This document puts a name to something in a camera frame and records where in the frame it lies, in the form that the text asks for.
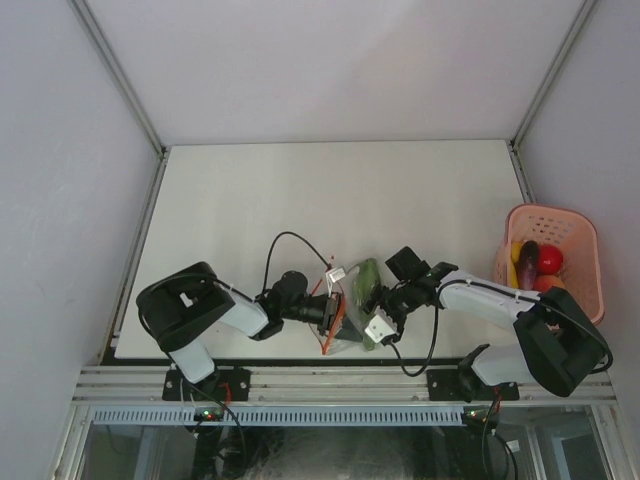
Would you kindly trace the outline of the purple fake eggplant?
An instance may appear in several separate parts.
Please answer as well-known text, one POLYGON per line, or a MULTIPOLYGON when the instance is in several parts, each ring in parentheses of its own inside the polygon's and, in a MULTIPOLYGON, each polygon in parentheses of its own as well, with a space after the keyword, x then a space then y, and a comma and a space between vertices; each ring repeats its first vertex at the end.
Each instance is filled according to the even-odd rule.
POLYGON ((525 242, 520 250, 516 264, 516 274, 519 288, 532 290, 537 276, 539 246, 533 241, 525 242))

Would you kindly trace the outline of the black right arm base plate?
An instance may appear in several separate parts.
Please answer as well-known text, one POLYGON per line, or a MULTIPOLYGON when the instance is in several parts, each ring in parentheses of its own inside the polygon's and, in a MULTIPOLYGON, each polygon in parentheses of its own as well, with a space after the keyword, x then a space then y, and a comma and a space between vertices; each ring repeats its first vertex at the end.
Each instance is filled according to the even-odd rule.
POLYGON ((496 386, 484 384, 472 371, 452 368, 428 369, 426 371, 429 399, 431 401, 492 401, 496 396, 502 400, 520 399, 515 383, 502 383, 496 386))

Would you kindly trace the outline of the green fake leafy vegetable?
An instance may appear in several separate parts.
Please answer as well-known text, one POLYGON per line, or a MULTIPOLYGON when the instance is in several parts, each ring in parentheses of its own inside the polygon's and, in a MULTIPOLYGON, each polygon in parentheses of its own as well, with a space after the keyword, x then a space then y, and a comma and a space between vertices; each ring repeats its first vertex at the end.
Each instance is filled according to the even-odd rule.
POLYGON ((360 334, 361 344, 367 352, 375 349, 374 342, 364 333, 366 323, 373 317, 365 312, 365 305, 371 299, 377 287, 381 286, 378 262, 375 258, 367 258, 352 265, 347 270, 347 312, 351 325, 360 334))

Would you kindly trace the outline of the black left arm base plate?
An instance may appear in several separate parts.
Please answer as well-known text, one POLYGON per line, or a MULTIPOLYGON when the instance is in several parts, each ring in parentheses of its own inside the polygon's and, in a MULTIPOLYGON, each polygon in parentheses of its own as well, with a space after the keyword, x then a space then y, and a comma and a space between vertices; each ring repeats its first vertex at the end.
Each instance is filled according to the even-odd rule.
POLYGON ((218 370, 195 385, 189 383, 178 369, 169 370, 164 379, 162 399, 164 401, 208 401, 213 398, 221 403, 245 402, 249 397, 251 372, 234 367, 218 370))

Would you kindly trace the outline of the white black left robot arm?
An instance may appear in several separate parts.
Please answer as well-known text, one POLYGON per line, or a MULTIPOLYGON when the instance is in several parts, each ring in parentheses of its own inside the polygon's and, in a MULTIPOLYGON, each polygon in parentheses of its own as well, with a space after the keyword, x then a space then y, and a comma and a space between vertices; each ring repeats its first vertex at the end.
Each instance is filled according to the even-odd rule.
POLYGON ((251 299, 220 280, 208 263, 198 262, 143 289, 136 306, 143 329, 199 400, 211 398, 219 387, 219 369, 202 340, 217 323, 254 341, 281 332, 286 321, 306 323, 328 353, 363 342, 347 316, 346 295, 340 290, 313 295, 298 271, 284 273, 251 299))

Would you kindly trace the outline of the red fake apple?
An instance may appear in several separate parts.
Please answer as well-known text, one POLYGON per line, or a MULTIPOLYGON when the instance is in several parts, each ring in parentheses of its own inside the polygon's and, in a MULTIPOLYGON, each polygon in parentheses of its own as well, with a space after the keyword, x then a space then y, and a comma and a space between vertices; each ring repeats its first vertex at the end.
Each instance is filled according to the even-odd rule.
POLYGON ((539 247, 537 271, 540 275, 556 275, 563 263, 564 256, 558 247, 550 244, 539 247))

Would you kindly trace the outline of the orange fake peach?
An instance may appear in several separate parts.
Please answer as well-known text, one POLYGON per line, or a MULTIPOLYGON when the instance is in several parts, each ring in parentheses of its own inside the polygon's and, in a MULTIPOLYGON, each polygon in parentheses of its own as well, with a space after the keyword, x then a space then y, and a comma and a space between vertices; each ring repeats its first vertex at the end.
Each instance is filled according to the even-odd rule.
POLYGON ((533 290, 540 293, 546 293, 554 287, 565 289, 564 282, 555 275, 539 275, 533 284, 533 290))

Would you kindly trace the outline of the yellow fake banana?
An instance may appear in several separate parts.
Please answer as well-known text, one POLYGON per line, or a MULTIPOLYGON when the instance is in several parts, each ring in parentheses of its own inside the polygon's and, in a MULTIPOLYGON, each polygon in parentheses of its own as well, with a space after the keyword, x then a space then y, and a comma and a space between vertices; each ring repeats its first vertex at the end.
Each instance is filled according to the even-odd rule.
POLYGON ((519 288, 517 265, 518 265, 522 246, 523 246, 523 243, 519 241, 514 241, 511 243, 510 264, 509 264, 509 275, 510 275, 509 286, 515 289, 519 288))

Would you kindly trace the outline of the clear zip top bag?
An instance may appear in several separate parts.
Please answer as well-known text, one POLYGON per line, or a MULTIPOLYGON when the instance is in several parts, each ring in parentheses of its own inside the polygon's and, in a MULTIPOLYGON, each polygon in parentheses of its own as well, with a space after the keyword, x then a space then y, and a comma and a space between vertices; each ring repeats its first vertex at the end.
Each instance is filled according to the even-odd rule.
MULTIPOLYGON (((326 271, 334 268, 334 267, 340 267, 340 266, 334 266, 332 264, 329 264, 329 266, 326 268, 326 271)), ((312 290, 312 295, 316 296, 317 294, 330 294, 330 293, 341 293, 343 295, 343 301, 342 301, 342 306, 339 309, 338 312, 338 319, 341 319, 342 316, 348 316, 348 312, 347 312, 347 292, 349 290, 349 287, 347 286, 347 281, 346 281, 346 277, 343 278, 342 280, 340 280, 339 282, 335 283, 334 285, 332 285, 331 287, 328 287, 327 282, 326 282, 326 278, 325 278, 325 273, 324 273, 324 277, 318 281, 318 283, 316 284, 316 286, 314 287, 314 289, 312 290)), ((356 343, 356 342, 349 342, 349 341, 343 341, 343 340, 336 340, 333 338, 333 334, 334 334, 334 330, 333 328, 331 328, 329 334, 327 336, 322 336, 320 335, 315 327, 311 327, 311 331, 314 333, 315 337, 317 338, 320 346, 321 346, 321 354, 323 356, 330 356, 330 355, 334 355, 340 352, 343 352, 345 350, 349 350, 349 349, 354 349, 357 348, 361 351, 367 352, 363 349, 363 346, 360 343, 356 343)))

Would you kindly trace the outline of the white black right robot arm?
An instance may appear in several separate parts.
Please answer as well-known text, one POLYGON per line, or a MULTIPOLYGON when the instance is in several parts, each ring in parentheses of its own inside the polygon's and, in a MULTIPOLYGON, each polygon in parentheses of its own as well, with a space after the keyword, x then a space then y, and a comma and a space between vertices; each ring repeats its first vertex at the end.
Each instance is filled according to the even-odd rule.
POLYGON ((458 364, 456 384, 467 402, 511 383, 536 383, 566 398, 613 364, 606 340, 563 288, 537 293, 486 282, 451 263, 431 266, 408 246, 386 265, 397 285, 375 286, 363 304, 371 317, 365 333, 374 343, 395 347, 420 307, 466 312, 515 336, 512 345, 481 344, 458 364))

